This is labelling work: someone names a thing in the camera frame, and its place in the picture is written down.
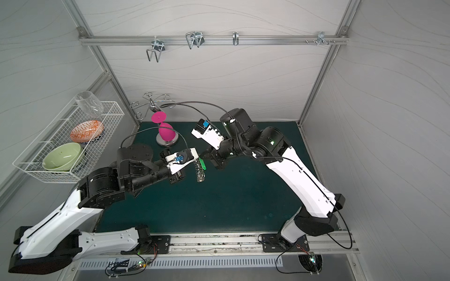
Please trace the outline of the green key tag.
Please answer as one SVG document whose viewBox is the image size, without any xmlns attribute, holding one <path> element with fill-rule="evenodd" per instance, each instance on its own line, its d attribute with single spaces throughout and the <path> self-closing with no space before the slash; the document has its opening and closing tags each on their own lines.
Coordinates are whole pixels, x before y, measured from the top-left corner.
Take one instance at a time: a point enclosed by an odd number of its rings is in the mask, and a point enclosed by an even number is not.
<svg viewBox="0 0 450 281">
<path fill-rule="evenodd" d="M 207 167 L 206 167 L 206 164 L 205 164 L 204 160 L 202 158 L 199 158 L 199 161 L 200 161 L 200 165 L 201 165 L 202 169 L 203 170 L 207 170 Z"/>
</svg>

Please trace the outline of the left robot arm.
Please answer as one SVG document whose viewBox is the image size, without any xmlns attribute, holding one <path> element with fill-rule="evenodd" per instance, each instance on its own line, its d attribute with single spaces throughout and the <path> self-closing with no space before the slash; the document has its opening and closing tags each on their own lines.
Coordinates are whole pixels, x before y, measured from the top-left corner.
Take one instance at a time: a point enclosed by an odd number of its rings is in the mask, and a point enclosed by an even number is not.
<svg viewBox="0 0 450 281">
<path fill-rule="evenodd" d="M 195 149 L 177 153 L 164 150 L 154 161 L 152 148 L 134 144 L 117 151 L 117 160 L 80 180 L 66 200 L 35 226 L 19 227 L 14 236 L 16 250 L 8 271 L 12 274 L 46 275 L 88 255 L 105 253 L 157 253 L 147 226 L 121 231 L 89 233 L 80 226 L 111 205 L 137 197 L 144 188 L 163 180 L 177 181 L 182 169 L 198 159 Z"/>
</svg>

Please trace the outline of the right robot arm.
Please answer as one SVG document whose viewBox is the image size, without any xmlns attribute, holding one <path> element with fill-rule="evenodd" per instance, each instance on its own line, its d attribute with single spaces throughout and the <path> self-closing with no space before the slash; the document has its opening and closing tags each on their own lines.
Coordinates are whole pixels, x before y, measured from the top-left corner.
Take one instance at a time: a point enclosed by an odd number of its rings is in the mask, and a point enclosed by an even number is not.
<svg viewBox="0 0 450 281">
<path fill-rule="evenodd" d="M 192 130 L 193 136 L 209 144 L 201 155 L 203 159 L 222 169 L 231 158 L 252 158 L 277 174 L 301 200 L 302 206 L 279 230 L 277 246 L 287 250 L 304 235 L 317 237 L 337 229 L 337 214 L 345 204 L 345 197 L 329 191 L 313 175 L 280 130 L 274 127 L 260 130 L 242 108 L 226 112 L 220 121 L 228 137 L 203 119 Z"/>
</svg>

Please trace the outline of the pink wine glass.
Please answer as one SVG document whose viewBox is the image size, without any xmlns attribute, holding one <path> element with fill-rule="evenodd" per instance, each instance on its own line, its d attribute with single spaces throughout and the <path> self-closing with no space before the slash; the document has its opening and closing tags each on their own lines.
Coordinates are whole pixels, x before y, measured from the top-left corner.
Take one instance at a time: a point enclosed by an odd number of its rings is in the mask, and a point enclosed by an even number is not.
<svg viewBox="0 0 450 281">
<path fill-rule="evenodd" d="M 152 117 L 151 121 L 158 125 L 158 132 L 161 136 L 162 140 L 165 142 L 170 142 L 175 139 L 176 132 L 173 131 L 173 127 L 166 123 L 167 115 L 163 111 L 155 112 Z"/>
</svg>

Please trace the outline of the green table mat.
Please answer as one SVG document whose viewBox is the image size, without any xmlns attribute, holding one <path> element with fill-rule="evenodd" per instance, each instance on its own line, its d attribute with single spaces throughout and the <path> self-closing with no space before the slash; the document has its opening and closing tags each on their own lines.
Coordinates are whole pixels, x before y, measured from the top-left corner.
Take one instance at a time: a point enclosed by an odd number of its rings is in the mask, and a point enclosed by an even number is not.
<svg viewBox="0 0 450 281">
<path fill-rule="evenodd" d="M 97 230 L 145 225 L 152 233 L 278 231 L 301 207 L 288 185 L 260 162 L 238 157 L 222 170 L 206 166 L 203 182 L 190 165 L 180 182 L 164 180 L 113 204 Z"/>
</svg>

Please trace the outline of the metal glass rack stand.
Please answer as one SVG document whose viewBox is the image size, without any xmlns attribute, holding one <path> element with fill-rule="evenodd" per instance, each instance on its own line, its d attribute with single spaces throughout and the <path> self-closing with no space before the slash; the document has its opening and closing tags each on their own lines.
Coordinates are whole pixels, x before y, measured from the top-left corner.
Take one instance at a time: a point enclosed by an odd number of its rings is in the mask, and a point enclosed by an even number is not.
<svg viewBox="0 0 450 281">
<path fill-rule="evenodd" d="M 165 104 L 172 104 L 174 101 L 171 99 L 169 94 L 157 94 L 154 97 L 153 92 L 146 92 L 142 98 L 145 100 L 144 103 L 135 101 L 130 105 L 130 108 L 135 113 L 134 119 L 137 121 L 143 121 L 147 115 L 151 112 L 151 122 L 157 125 L 164 125 L 167 119 L 167 114 L 163 110 L 162 106 Z M 179 139 L 179 134 L 170 131 L 168 129 L 162 129 L 162 133 L 158 132 L 156 136 L 156 142 L 161 147 L 171 147 L 175 145 Z"/>
</svg>

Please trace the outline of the orange patterned bowl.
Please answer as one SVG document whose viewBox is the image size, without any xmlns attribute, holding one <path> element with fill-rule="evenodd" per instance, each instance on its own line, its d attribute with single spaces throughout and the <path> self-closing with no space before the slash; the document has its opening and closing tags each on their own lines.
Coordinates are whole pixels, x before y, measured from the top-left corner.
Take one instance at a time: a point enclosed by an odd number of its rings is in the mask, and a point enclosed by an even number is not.
<svg viewBox="0 0 450 281">
<path fill-rule="evenodd" d="M 70 139 L 73 142 L 86 144 L 100 138 L 104 132 L 104 125 L 101 121 L 90 120 L 75 126 L 70 132 Z"/>
</svg>

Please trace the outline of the small flat metal hook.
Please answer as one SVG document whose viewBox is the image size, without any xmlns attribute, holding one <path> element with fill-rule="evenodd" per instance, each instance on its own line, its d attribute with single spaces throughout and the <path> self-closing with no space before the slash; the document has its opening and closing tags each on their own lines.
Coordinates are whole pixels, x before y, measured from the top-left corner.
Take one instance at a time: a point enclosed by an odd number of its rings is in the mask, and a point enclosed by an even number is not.
<svg viewBox="0 0 450 281">
<path fill-rule="evenodd" d="M 233 41 L 233 45 L 234 46 L 238 46 L 239 45 L 239 33 L 238 32 L 233 32 L 232 33 L 232 41 Z"/>
</svg>

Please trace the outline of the loop metal hook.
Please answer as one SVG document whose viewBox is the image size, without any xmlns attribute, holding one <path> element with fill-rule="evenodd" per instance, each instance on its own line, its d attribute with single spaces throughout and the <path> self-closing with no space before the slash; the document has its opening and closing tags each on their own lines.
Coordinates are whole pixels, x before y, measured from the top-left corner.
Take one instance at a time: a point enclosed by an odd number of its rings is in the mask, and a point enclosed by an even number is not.
<svg viewBox="0 0 450 281">
<path fill-rule="evenodd" d="M 201 45 L 205 43 L 205 38 L 202 32 L 194 31 L 194 32 L 188 32 L 185 35 L 187 45 L 190 49 L 192 49 L 194 46 L 199 48 Z"/>
</svg>

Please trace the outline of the green bowl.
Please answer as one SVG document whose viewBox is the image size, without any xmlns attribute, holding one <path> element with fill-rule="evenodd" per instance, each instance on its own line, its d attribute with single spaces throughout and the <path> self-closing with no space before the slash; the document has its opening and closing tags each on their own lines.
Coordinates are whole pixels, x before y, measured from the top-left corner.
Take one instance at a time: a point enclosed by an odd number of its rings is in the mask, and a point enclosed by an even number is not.
<svg viewBox="0 0 450 281">
<path fill-rule="evenodd" d="M 66 143 L 49 152 L 42 161 L 42 167 L 50 172 L 68 172 L 84 160 L 81 144 Z"/>
</svg>

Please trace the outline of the vent grille strip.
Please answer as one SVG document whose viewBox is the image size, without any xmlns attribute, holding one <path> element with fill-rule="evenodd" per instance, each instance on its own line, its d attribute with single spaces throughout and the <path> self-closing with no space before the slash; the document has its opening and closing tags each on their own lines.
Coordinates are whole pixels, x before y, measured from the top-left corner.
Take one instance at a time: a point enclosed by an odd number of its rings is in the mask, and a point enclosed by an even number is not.
<svg viewBox="0 0 450 281">
<path fill-rule="evenodd" d="M 114 263 L 124 262 L 134 266 L 139 258 L 83 259 L 78 270 L 104 270 Z M 282 268 L 282 259 L 277 255 L 262 256 L 181 256 L 158 257 L 150 264 L 151 269 L 201 269 L 201 268 Z"/>
</svg>

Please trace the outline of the double prong metal hook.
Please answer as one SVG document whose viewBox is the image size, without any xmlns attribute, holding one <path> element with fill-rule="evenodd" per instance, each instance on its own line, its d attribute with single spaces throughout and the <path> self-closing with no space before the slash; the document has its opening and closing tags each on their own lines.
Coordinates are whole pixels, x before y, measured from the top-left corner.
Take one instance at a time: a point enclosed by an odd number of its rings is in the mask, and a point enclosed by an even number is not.
<svg viewBox="0 0 450 281">
<path fill-rule="evenodd" d="M 151 42 L 151 47 L 146 50 L 148 61 L 151 62 L 152 59 L 155 59 L 159 63 L 163 51 L 165 51 L 165 43 L 155 37 Z"/>
</svg>

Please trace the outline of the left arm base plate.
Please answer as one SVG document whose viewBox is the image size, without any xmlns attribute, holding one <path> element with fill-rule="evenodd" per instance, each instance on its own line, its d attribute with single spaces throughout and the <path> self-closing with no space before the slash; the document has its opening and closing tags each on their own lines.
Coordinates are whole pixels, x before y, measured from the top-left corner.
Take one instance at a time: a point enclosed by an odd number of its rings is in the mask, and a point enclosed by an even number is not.
<svg viewBox="0 0 450 281">
<path fill-rule="evenodd" d="M 138 239 L 138 245 L 129 251 L 121 251 L 122 255 L 158 255 L 167 254 L 171 243 L 170 235 L 151 235 Z"/>
</svg>

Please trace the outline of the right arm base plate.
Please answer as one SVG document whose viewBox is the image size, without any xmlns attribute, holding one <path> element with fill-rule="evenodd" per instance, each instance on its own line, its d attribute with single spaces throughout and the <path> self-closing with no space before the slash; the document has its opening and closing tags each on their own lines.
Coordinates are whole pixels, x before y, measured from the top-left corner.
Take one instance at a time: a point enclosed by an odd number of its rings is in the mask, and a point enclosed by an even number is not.
<svg viewBox="0 0 450 281">
<path fill-rule="evenodd" d="M 309 243 L 307 236 L 299 237 L 296 243 L 290 243 L 278 234 L 260 234 L 257 238 L 262 245 L 264 253 L 303 252 L 308 253 Z"/>
</svg>

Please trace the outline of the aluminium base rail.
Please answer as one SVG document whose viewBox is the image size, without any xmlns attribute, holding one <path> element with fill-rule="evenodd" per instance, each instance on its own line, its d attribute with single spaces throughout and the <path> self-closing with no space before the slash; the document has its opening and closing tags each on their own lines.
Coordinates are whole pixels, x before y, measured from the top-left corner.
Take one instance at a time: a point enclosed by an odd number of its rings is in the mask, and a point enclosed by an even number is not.
<svg viewBox="0 0 450 281">
<path fill-rule="evenodd" d="M 159 249 L 167 249 L 166 254 L 157 257 L 178 256 L 248 256 L 268 255 L 259 232 L 240 233 L 171 233 L 168 242 Z M 330 235 L 307 236 L 308 252 L 315 254 L 358 254 L 360 251 L 354 239 L 345 231 Z"/>
</svg>

